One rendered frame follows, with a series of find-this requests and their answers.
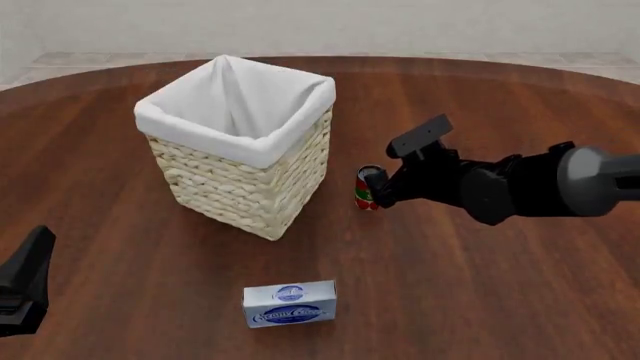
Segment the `wicker basket with white liner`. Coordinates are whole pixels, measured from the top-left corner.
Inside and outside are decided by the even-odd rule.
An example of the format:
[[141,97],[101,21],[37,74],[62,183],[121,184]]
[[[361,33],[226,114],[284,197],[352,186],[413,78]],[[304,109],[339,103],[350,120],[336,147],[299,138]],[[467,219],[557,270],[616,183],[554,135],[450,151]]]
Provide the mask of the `wicker basket with white liner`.
[[326,176],[335,101],[331,77],[221,55],[134,116],[177,203],[275,241]]

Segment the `small flat plate on stalk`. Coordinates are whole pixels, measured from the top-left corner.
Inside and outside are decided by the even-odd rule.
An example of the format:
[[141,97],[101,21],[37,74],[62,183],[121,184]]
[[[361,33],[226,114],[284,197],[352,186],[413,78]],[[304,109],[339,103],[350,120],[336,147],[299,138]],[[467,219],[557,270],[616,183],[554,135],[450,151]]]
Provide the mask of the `small flat plate on stalk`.
[[439,143],[441,137],[452,130],[453,126],[448,117],[440,114],[393,138],[386,147],[386,155],[392,159],[399,159],[421,152],[424,148]]

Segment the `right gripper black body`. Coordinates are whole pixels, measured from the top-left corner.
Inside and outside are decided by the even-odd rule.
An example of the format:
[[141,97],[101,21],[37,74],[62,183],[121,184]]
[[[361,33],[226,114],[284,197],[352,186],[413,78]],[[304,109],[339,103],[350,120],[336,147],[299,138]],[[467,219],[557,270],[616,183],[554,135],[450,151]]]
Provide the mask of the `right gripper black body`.
[[401,167],[387,185],[395,202],[424,199],[449,206],[462,205],[459,187],[467,161],[456,150],[432,143],[401,160]]

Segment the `red and green tomato sauce tin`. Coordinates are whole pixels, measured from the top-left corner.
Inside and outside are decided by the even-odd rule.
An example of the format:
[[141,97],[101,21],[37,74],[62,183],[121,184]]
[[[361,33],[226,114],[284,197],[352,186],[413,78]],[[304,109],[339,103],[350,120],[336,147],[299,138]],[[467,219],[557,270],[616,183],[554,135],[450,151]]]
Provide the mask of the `red and green tomato sauce tin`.
[[379,209],[378,204],[374,202],[371,191],[365,182],[365,176],[377,173],[381,170],[382,167],[373,164],[364,165],[358,169],[354,188],[354,200],[359,209],[367,211],[375,211]]

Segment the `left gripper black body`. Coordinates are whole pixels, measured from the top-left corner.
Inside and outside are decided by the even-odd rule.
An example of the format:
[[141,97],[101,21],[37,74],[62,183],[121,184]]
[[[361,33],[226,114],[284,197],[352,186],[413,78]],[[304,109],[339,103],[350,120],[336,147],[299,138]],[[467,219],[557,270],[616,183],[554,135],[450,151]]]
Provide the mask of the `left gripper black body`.
[[0,335],[34,335],[49,308],[49,263],[23,282],[0,273]]

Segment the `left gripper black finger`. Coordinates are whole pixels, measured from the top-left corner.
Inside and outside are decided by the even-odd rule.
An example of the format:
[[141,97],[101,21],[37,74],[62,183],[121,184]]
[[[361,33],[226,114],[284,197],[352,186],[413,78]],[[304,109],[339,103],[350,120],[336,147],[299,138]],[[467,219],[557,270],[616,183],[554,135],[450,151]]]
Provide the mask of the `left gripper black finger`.
[[56,236],[45,225],[28,234],[16,253],[20,256],[14,285],[24,296],[48,304],[48,271]]

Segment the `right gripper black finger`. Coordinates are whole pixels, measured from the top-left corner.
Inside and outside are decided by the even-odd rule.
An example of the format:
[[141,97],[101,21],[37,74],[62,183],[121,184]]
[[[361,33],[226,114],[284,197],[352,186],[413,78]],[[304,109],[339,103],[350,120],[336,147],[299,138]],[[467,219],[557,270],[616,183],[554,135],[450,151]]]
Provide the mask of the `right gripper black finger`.
[[389,176],[386,170],[368,170],[368,173],[364,176],[364,180],[374,203],[383,209],[389,209],[395,205],[396,200],[386,189],[386,185],[388,185],[389,182]]

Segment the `blue and white cream cheese box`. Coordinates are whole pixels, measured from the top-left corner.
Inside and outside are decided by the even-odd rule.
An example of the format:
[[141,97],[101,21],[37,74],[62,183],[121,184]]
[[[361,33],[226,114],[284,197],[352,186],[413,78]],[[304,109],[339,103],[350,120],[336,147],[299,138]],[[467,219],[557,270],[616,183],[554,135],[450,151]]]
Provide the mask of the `blue and white cream cheese box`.
[[242,309],[250,329],[334,320],[336,308],[334,280],[243,289]]

